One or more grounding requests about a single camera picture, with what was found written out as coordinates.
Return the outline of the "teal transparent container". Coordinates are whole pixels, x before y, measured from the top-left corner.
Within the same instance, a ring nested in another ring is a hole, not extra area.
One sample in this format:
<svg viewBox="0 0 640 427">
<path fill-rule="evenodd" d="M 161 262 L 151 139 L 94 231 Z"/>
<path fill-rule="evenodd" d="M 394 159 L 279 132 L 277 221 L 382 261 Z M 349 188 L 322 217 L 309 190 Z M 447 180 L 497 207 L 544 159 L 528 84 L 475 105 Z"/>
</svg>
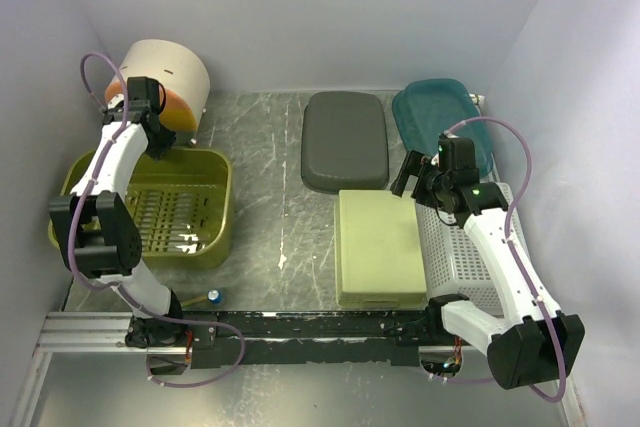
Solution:
<svg viewBox="0 0 640 427">
<path fill-rule="evenodd" d="M 405 150 L 429 156 L 441 133 L 480 115 L 466 87 L 450 78 L 410 83 L 394 97 L 392 113 Z"/>
</svg>

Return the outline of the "dark grey container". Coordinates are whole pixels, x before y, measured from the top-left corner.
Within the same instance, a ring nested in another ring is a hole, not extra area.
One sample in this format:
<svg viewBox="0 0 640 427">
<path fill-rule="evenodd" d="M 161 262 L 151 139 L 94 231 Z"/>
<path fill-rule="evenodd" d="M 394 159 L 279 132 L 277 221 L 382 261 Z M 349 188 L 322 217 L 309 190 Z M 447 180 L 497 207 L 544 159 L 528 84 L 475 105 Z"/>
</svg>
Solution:
<svg viewBox="0 0 640 427">
<path fill-rule="evenodd" d="M 304 109 L 300 166 L 302 182 L 316 192 L 384 188 L 389 154 L 379 98 L 348 91 L 313 94 Z"/>
</svg>

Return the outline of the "white perforated basket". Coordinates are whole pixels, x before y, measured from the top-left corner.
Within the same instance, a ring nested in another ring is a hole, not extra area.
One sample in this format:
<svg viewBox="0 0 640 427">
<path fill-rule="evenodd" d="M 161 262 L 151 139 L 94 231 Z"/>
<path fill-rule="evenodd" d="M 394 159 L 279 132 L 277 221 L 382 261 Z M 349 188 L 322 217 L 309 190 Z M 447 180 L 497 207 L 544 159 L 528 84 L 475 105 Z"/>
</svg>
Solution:
<svg viewBox="0 0 640 427">
<path fill-rule="evenodd" d="M 489 271 L 464 230 L 453 227 L 451 214 L 416 206 L 427 298 L 466 296 L 482 311 L 501 318 L 503 309 Z"/>
</svg>

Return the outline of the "cream perforated basket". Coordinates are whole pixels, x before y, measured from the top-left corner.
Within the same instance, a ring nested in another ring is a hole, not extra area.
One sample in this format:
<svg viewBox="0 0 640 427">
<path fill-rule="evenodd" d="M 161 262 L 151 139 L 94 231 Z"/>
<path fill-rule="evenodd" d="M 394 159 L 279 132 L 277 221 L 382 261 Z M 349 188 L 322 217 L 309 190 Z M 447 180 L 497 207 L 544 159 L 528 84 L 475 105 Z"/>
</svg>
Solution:
<svg viewBox="0 0 640 427">
<path fill-rule="evenodd" d="M 336 302 L 344 309 L 419 309 L 427 283 L 414 201 L 342 190 L 334 207 Z"/>
</svg>

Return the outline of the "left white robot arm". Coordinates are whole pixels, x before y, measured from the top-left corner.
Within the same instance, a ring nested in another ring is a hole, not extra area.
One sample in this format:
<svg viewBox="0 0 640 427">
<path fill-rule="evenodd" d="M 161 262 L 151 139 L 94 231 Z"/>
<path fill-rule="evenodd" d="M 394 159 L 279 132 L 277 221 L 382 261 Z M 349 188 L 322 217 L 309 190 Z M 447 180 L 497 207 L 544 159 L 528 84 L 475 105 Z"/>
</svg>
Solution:
<svg viewBox="0 0 640 427">
<path fill-rule="evenodd" d="M 158 80 L 128 78 L 124 94 L 107 107 L 89 167 L 70 193 L 49 203 L 66 267 L 85 288 L 112 290 L 129 306 L 125 344 L 141 349 L 176 345 L 187 332 L 176 294 L 142 258 L 141 233 L 125 205 L 140 158 L 158 161 L 175 143 L 175 132 L 160 120 L 166 98 Z"/>
</svg>

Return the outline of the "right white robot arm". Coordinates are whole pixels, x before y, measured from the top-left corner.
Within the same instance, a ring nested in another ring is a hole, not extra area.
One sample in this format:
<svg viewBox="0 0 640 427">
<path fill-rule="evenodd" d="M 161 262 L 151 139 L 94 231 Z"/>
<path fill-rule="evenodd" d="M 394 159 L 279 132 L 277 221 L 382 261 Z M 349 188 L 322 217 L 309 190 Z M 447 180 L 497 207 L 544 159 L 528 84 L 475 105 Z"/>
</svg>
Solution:
<svg viewBox="0 0 640 427">
<path fill-rule="evenodd" d="M 503 315 L 492 316 L 465 294 L 447 293 L 427 303 L 424 331 L 443 345 L 457 337 L 482 352 L 492 379 L 503 389 L 554 381 L 557 402 L 585 336 L 576 314 L 566 314 L 543 286 L 512 228 L 516 203 L 495 182 L 484 182 L 475 146 L 467 137 L 441 135 L 435 156 L 410 150 L 391 192 L 402 196 L 410 177 L 420 206 L 452 216 L 450 227 L 463 231 L 478 251 L 498 295 Z"/>
</svg>

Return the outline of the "cream cylinder orange drawers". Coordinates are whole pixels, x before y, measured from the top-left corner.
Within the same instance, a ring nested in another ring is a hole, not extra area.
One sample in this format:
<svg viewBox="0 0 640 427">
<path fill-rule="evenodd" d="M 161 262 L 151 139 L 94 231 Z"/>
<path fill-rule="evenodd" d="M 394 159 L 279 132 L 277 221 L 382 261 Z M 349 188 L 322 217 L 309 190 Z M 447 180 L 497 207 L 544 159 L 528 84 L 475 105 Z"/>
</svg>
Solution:
<svg viewBox="0 0 640 427">
<path fill-rule="evenodd" d="M 159 120 L 189 140 L 197 132 L 210 91 L 209 74 L 200 58 L 175 42 L 145 39 L 135 42 L 121 62 L 125 80 L 149 77 L 157 80 L 168 94 Z"/>
</svg>

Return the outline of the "olive green large tub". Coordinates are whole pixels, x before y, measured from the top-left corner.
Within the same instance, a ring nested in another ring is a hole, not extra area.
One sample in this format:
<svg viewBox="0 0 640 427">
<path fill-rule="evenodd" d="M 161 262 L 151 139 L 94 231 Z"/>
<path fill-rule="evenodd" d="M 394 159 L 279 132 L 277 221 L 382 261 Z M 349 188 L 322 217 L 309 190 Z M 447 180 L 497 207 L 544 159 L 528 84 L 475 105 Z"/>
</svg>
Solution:
<svg viewBox="0 0 640 427">
<path fill-rule="evenodd" d="M 127 193 L 133 189 L 177 187 L 209 196 L 207 232 L 210 240 L 195 254 L 144 254 L 152 271 L 213 269 L 220 266 L 231 250 L 234 217 L 232 167 L 225 155 L 211 149 L 172 148 L 159 161 L 143 155 L 134 168 Z"/>
</svg>

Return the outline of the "olive slotted tray insert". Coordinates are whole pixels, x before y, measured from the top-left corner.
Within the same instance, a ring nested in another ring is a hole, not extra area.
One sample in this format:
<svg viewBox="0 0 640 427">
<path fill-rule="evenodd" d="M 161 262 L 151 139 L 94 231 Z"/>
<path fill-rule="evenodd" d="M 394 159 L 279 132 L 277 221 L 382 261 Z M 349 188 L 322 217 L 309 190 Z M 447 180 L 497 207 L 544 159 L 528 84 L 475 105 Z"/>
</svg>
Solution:
<svg viewBox="0 0 640 427">
<path fill-rule="evenodd" d="M 202 250 L 207 232 L 209 196 L 177 187 L 131 188 L 125 203 L 137 226 L 144 254 L 190 255 Z"/>
</svg>

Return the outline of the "small blue capped bottle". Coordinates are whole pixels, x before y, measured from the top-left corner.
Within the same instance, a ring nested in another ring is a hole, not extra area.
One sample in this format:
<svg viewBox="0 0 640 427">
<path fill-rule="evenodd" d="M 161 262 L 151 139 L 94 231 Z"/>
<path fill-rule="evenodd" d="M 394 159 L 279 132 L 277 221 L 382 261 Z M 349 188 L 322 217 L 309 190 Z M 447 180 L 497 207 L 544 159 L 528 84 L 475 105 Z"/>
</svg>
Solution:
<svg viewBox="0 0 640 427">
<path fill-rule="evenodd" d="M 219 305 L 223 300 L 223 293 L 219 289 L 211 289 L 207 292 L 207 300 L 212 305 Z"/>
</svg>

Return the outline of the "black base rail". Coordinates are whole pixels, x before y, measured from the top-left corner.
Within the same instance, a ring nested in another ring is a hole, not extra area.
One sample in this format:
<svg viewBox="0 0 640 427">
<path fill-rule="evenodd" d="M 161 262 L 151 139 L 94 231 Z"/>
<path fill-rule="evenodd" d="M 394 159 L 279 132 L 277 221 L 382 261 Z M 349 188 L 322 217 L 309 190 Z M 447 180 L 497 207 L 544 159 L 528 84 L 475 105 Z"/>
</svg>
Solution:
<svg viewBox="0 0 640 427">
<path fill-rule="evenodd" d="M 382 362 L 431 365 L 453 351 L 454 336 L 431 311 L 338 310 L 311 312 L 187 311 L 186 323 L 133 318 L 124 344 L 139 349 L 176 347 L 195 369 L 233 364 L 294 365 Z"/>
</svg>

